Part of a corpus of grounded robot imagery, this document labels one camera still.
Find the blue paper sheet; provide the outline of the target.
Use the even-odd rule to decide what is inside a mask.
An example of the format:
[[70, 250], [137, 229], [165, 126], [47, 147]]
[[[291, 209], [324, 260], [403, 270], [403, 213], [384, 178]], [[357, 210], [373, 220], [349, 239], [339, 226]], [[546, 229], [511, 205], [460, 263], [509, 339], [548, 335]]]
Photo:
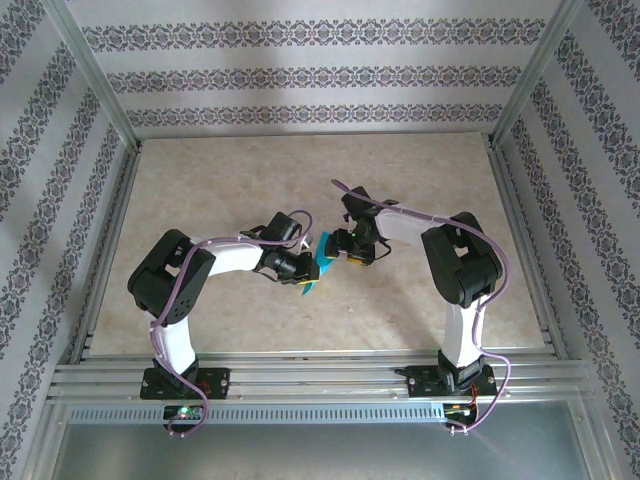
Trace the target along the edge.
[[325, 252], [329, 237], [330, 233], [323, 231], [316, 248], [315, 261], [319, 267], [320, 276], [323, 276], [329, 270], [330, 265], [335, 260], [334, 257], [330, 258]]

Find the grey metal sheet panel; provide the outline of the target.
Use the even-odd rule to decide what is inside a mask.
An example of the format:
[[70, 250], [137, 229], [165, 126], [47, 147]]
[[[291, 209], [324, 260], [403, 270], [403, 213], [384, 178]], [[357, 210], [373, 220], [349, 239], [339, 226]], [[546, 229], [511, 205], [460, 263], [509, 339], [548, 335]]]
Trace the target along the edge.
[[55, 480], [589, 480], [567, 408], [500, 406], [468, 435], [434, 424], [71, 425]]

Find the long aluminium mounting rail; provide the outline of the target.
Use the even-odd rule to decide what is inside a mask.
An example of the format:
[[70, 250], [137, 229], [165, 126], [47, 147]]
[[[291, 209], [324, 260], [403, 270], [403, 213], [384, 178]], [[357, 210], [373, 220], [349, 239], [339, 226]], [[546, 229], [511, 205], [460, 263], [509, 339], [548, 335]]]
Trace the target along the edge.
[[[561, 360], [549, 350], [509, 352], [512, 375], [503, 401], [553, 401], [590, 397], [584, 363]], [[230, 403], [407, 402], [407, 381], [396, 369], [433, 365], [432, 351], [236, 353], [200, 357], [203, 367], [227, 368]], [[59, 365], [46, 393], [49, 403], [116, 404], [140, 400], [149, 359], [137, 355], [89, 356]]]

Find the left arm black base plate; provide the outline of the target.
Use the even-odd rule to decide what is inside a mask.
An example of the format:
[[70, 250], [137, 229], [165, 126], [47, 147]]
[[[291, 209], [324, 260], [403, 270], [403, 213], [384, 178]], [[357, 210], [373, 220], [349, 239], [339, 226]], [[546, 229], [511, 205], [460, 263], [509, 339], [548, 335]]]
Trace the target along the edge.
[[[202, 391], [208, 399], [227, 398], [230, 385], [230, 370], [226, 368], [198, 367], [186, 372], [188, 382]], [[198, 399], [200, 395], [162, 368], [144, 371], [140, 387], [143, 400]]]

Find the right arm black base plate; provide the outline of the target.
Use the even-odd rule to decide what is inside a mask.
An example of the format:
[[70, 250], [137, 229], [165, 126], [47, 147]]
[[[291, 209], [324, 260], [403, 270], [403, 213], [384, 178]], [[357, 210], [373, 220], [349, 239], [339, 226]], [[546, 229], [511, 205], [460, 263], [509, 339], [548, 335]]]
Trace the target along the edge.
[[436, 365], [407, 366], [404, 368], [407, 390], [410, 398], [435, 398], [451, 396], [471, 396], [472, 386], [481, 396], [495, 395], [497, 383], [490, 365], [484, 365], [481, 372], [472, 380], [449, 391], [440, 378]]

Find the right aluminium side rail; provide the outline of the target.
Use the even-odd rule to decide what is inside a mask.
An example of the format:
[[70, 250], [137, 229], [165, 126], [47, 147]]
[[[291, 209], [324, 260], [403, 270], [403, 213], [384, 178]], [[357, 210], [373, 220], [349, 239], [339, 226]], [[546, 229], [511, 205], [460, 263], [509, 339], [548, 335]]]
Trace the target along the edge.
[[514, 240], [516, 253], [526, 281], [540, 331], [545, 344], [549, 345], [558, 360], [570, 360], [562, 332], [550, 296], [545, 287], [533, 244], [526, 228], [525, 217], [520, 208], [516, 190], [508, 174], [505, 160], [499, 149], [493, 146], [491, 138], [482, 134], [482, 141], [497, 184], [500, 198]]

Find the aluminium side rail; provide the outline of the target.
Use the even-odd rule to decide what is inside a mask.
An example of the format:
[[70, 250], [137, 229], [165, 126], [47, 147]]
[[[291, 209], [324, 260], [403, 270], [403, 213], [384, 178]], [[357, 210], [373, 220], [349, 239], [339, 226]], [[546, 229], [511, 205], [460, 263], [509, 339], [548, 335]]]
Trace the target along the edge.
[[95, 328], [142, 150], [142, 144], [129, 149], [121, 162], [85, 283], [79, 318], [60, 359], [63, 365], [80, 362], [86, 341]]
[[526, 228], [525, 217], [520, 208], [516, 190], [508, 174], [505, 160], [499, 149], [493, 146], [491, 138], [482, 134], [482, 141], [497, 184], [500, 198], [514, 240], [516, 253], [526, 281], [540, 331], [545, 344], [549, 345], [558, 360], [570, 360], [562, 332], [550, 296], [545, 287], [533, 244]]

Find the left aluminium side rail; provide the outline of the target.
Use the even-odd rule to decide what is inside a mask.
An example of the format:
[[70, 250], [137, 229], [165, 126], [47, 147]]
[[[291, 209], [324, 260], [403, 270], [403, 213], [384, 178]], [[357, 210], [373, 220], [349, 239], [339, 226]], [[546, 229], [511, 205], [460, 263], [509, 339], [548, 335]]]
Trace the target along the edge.
[[142, 150], [142, 144], [129, 149], [121, 162], [85, 283], [79, 318], [60, 359], [63, 365], [80, 362], [86, 341], [95, 328]]

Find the right aluminium frame post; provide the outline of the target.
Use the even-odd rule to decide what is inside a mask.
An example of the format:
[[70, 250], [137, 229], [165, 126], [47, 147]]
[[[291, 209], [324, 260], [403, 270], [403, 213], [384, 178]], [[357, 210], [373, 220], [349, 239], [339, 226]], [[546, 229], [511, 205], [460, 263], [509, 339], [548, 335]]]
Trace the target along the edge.
[[559, 1], [528, 63], [516, 82], [515, 88], [506, 102], [494, 129], [489, 135], [489, 143], [492, 147], [501, 145], [509, 134], [518, 115], [527, 103], [530, 93], [543, 75], [548, 62], [554, 55], [554, 51], [584, 2], [585, 0]]

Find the aluminium frame post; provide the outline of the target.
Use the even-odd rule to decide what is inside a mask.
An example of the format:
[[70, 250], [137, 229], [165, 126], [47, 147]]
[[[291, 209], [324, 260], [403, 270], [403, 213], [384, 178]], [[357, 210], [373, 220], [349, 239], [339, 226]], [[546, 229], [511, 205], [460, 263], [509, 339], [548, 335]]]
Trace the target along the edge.
[[489, 143], [492, 147], [501, 145], [509, 134], [518, 115], [527, 103], [530, 93], [543, 75], [548, 62], [554, 55], [554, 51], [584, 2], [585, 0], [559, 1], [528, 63], [516, 82], [515, 88], [506, 102], [494, 129], [489, 135]]
[[125, 110], [117, 99], [106, 74], [97, 61], [82, 29], [75, 21], [66, 1], [40, 0], [40, 2], [120, 137], [129, 147], [138, 150], [141, 146], [141, 140], [134, 132]]

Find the left aluminium frame post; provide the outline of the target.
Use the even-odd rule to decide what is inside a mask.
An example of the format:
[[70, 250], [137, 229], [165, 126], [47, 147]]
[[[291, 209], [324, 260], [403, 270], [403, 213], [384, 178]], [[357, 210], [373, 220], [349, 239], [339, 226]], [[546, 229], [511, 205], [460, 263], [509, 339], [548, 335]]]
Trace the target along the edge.
[[82, 29], [75, 21], [66, 1], [40, 0], [40, 2], [120, 137], [129, 147], [138, 150], [141, 146], [141, 140], [134, 132], [125, 110], [117, 99], [106, 74], [97, 61]]

